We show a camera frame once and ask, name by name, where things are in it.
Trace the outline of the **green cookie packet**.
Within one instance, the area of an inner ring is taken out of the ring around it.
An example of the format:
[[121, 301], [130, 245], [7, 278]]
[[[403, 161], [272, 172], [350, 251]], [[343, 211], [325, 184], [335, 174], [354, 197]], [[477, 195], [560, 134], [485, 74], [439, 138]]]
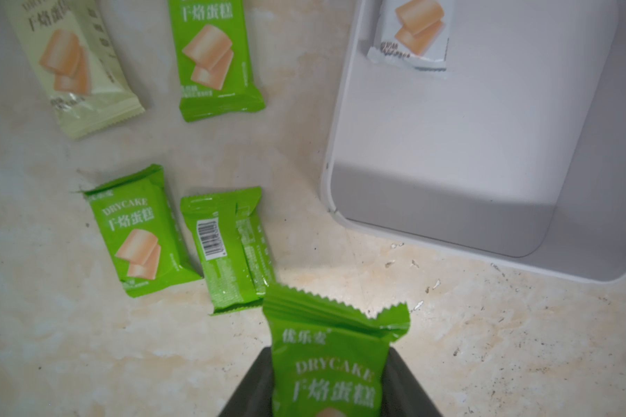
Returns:
[[257, 213], [262, 195], [261, 188], [253, 187], [181, 199], [215, 316], [261, 306], [276, 283]]

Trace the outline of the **white plastic storage box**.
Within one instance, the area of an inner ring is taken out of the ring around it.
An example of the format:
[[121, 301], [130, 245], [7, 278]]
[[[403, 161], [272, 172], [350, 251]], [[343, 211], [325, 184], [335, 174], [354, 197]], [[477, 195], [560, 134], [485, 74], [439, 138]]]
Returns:
[[626, 1], [455, 1], [445, 71], [372, 62], [360, 1], [320, 183], [342, 225], [528, 271], [626, 276]]

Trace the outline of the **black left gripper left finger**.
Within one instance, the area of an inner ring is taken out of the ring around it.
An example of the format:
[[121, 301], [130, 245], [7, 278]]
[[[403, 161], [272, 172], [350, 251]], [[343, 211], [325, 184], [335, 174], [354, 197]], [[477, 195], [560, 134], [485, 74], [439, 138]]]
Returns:
[[227, 401], [220, 417], [271, 417], [274, 370], [271, 348], [260, 351], [250, 369]]

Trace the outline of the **yellow-green cookie packet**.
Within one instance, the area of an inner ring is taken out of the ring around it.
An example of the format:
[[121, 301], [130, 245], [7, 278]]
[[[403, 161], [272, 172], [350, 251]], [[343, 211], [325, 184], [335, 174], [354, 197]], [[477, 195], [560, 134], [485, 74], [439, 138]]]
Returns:
[[163, 167], [153, 164], [83, 192], [125, 293], [137, 298], [199, 281], [166, 193]]

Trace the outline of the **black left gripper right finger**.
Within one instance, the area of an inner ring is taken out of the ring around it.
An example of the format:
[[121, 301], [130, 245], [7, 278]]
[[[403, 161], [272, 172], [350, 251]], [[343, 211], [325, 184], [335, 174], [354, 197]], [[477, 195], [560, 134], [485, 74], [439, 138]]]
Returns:
[[382, 416], [443, 416], [394, 347], [389, 349], [382, 389]]

